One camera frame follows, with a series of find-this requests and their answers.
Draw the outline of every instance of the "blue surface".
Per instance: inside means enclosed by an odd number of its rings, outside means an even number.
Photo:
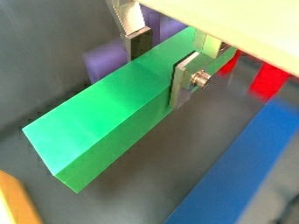
[[[298,111],[270,101],[166,223],[237,223],[298,128]]]

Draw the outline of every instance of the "bolt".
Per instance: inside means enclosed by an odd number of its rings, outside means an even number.
[[[201,70],[191,76],[191,84],[205,89],[211,83],[211,76],[206,73],[205,70]]]

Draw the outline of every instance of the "gray surface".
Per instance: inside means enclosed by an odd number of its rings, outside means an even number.
[[[0,169],[26,184],[49,224],[163,223],[245,129],[261,103],[248,97],[241,61],[159,123],[81,194],[49,173],[21,131],[0,141]]]
[[[82,54],[117,37],[102,0],[0,1],[0,169],[25,182],[49,224],[163,223],[262,105],[248,97],[258,65],[244,58],[75,194],[19,127],[85,88]]]
[[[0,1],[0,134],[85,88],[82,54],[118,35],[106,1]]]

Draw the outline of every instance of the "green block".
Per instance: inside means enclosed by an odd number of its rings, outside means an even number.
[[[23,132],[53,175],[79,192],[165,119],[174,64],[194,50],[190,27],[33,122]],[[221,56],[213,72],[234,56]]]

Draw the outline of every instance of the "orange object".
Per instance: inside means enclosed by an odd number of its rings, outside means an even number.
[[[0,223],[43,223],[23,183],[3,171],[0,171]]]

